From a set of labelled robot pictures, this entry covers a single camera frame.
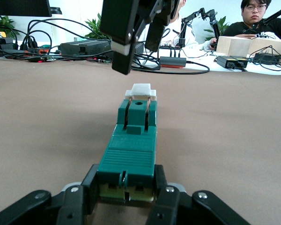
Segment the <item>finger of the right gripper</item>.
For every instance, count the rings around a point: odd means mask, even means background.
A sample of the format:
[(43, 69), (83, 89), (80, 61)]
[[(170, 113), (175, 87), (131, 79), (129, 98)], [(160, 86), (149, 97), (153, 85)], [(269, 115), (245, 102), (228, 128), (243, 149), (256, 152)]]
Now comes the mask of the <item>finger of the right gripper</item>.
[(164, 32), (164, 24), (161, 19), (154, 19), (152, 23), (149, 25), (145, 48), (152, 51), (157, 52), (160, 46), (161, 39), (163, 37)]
[(138, 0), (104, 0), (100, 31), (111, 37), (112, 69), (127, 75), (131, 71)]

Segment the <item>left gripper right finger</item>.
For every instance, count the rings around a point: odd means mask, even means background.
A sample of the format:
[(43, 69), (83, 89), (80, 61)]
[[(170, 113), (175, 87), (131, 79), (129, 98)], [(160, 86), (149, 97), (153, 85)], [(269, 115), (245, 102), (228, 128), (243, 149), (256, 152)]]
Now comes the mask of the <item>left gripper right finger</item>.
[(147, 225), (248, 225), (249, 222), (214, 193), (199, 190), (192, 195), (168, 184), (162, 165), (155, 165), (157, 200)]

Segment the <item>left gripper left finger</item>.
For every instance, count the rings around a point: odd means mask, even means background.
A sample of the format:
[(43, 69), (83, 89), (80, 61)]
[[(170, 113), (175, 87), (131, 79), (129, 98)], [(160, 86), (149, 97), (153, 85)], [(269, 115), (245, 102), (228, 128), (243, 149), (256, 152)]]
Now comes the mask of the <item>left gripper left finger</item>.
[(96, 172), (91, 166), (82, 182), (71, 183), (57, 195), (35, 190), (0, 211), (0, 225), (85, 225), (98, 198)]

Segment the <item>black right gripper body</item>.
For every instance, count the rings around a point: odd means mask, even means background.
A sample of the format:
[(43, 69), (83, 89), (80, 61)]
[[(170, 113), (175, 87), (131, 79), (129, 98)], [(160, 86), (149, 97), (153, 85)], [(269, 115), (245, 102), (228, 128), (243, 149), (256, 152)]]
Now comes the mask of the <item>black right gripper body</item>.
[(157, 22), (166, 26), (174, 18), (178, 6), (178, 0), (140, 0), (136, 19), (144, 24)]

